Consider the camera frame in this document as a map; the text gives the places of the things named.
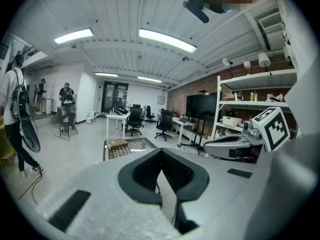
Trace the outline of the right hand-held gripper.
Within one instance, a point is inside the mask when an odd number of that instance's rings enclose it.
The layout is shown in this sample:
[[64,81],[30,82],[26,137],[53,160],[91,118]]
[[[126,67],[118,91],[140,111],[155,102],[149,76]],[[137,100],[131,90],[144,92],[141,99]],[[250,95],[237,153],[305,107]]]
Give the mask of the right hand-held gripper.
[[215,157],[255,163],[261,153],[276,151],[290,138],[280,107],[269,107],[243,125],[241,134],[228,134],[207,141],[204,151]]

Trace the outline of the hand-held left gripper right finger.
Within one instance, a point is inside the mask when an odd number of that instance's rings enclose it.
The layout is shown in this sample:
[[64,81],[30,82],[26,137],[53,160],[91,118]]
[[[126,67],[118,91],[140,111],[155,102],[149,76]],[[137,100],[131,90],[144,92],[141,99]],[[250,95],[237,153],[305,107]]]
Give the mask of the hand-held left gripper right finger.
[[270,155],[256,164],[162,149],[162,170],[177,197],[170,240],[249,240],[253,214],[270,172]]

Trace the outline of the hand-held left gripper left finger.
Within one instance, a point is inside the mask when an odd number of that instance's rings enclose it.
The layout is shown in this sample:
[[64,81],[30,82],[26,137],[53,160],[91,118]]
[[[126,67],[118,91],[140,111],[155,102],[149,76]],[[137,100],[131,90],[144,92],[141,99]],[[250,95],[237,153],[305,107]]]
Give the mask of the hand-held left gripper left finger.
[[159,148],[89,166],[37,208],[49,240],[176,240],[156,193]]

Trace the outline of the white storage box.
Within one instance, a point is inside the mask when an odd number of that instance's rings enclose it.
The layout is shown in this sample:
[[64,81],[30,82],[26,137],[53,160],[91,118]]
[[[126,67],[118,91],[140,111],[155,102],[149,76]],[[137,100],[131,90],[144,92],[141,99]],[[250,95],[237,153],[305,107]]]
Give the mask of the white storage box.
[[242,119],[238,117],[223,116],[222,123],[231,127],[238,127],[242,123]]

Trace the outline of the white shelf unit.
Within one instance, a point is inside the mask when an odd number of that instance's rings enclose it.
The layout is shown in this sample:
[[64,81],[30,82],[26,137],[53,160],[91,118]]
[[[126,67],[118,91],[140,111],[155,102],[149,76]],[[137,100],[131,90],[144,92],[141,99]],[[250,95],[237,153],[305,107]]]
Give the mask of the white shelf unit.
[[298,125],[284,96],[297,82],[296,69],[283,69],[249,74],[230,79],[217,77],[217,102],[211,139],[220,128],[241,132],[239,123],[225,123],[223,116],[232,109],[233,116],[249,121],[269,107],[280,107],[290,130],[297,136]]

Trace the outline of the black television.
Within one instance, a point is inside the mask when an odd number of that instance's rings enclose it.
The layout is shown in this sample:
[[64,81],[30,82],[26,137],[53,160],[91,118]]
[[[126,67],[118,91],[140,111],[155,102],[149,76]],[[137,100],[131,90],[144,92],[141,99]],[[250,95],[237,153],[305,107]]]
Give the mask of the black television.
[[217,93],[187,96],[185,115],[193,119],[214,122],[217,103],[220,100]]

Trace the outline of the white desk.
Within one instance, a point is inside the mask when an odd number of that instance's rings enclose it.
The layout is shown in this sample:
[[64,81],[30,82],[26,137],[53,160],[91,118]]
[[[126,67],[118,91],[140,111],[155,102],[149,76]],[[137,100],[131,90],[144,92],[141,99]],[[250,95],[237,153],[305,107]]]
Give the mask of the white desk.
[[[175,132],[179,133],[177,146],[195,147],[197,145],[197,136],[200,135],[196,124],[187,121],[181,121],[178,117],[173,117],[172,122],[176,124]],[[189,132],[188,144],[182,143],[184,130]]]
[[109,136],[109,129],[110,129],[110,120],[116,120],[116,124],[118,123],[118,121],[120,120],[122,122],[122,138],[125,138],[125,134],[126,134],[126,122],[127,119],[130,117],[131,113],[128,112],[127,114],[107,114],[106,117],[106,139],[109,140],[110,136]]

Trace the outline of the brown hardcover book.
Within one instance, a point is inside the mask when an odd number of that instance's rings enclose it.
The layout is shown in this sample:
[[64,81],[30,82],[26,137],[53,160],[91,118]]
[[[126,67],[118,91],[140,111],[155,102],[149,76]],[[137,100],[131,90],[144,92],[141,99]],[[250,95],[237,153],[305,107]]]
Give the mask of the brown hardcover book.
[[105,143],[105,147],[108,148],[110,151],[126,148],[127,146],[128,146],[128,142],[123,138],[110,139],[110,140],[107,140]]

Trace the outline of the black office chair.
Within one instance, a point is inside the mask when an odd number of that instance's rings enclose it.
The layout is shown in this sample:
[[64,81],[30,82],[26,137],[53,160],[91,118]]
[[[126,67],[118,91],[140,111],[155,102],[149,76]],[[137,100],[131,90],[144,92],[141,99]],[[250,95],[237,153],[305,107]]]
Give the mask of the black office chair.
[[158,121],[156,124],[156,128],[161,132],[156,133],[156,136],[154,137],[155,139],[157,137],[164,137],[164,141],[166,142],[167,137],[169,137],[170,139],[172,138],[172,136],[168,134],[168,131],[172,129],[172,119],[173,114],[169,110],[163,110],[161,112],[160,121]]
[[155,122],[155,114],[151,113],[151,107],[148,105],[146,107],[146,115],[145,115],[145,121],[149,123],[154,123]]
[[133,133],[138,133],[142,135],[141,131],[139,130],[141,126],[141,114],[142,108],[140,106],[132,106],[130,108],[130,115],[127,121],[127,124],[130,128],[126,130],[126,133],[129,132],[130,136],[133,136]]

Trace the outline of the brown wicker chair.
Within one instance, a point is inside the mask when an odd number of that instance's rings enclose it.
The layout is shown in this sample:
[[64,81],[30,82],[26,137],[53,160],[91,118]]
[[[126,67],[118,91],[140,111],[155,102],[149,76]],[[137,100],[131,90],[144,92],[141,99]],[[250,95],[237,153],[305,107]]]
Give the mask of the brown wicker chair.
[[70,138],[69,128],[71,128],[72,130],[75,130],[75,132],[78,134],[77,128],[75,126],[75,118],[76,118],[76,114],[74,112],[66,113],[61,117],[61,121],[59,124],[60,134],[67,133],[68,138]]

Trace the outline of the white cylinder lamp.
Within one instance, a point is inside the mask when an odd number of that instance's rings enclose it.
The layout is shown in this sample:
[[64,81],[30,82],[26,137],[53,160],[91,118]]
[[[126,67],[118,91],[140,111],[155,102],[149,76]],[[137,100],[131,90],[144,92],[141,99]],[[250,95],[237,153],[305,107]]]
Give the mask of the white cylinder lamp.
[[271,65],[270,59],[268,58],[267,54],[264,52],[261,52],[258,54],[258,63],[259,63],[259,66],[261,68],[264,68],[266,72],[268,71],[268,68]]

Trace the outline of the black oval board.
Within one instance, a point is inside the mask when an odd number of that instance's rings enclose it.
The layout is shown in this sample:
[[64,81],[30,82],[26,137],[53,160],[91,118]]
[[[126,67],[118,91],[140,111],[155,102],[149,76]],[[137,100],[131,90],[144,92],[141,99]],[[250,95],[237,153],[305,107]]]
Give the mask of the black oval board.
[[32,122],[29,119],[21,120],[19,125],[19,131],[25,145],[32,152],[39,153],[41,150],[41,144]]

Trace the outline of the black backpack with green patch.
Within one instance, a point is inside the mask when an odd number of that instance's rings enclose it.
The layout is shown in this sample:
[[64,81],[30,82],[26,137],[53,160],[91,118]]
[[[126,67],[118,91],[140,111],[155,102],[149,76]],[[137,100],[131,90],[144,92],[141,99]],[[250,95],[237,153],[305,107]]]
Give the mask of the black backpack with green patch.
[[73,89],[70,87],[64,87],[62,90],[63,90],[62,94],[61,94],[62,104],[64,106],[72,105],[73,104],[73,94],[74,94]]

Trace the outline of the yellow chair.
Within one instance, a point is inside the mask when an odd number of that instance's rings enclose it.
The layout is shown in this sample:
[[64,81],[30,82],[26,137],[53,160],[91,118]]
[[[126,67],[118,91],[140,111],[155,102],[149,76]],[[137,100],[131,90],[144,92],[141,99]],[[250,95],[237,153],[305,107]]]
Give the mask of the yellow chair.
[[17,153],[7,138],[4,119],[0,116],[0,167],[3,167],[7,162],[11,162],[16,155]]

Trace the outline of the white air conditioner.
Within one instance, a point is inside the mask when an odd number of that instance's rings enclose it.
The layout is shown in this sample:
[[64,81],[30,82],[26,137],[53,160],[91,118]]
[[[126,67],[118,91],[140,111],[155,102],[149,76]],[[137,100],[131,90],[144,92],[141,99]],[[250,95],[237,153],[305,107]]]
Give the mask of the white air conditioner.
[[285,46],[283,38],[282,17],[279,12],[269,14],[258,20],[266,36],[271,51],[282,50]]

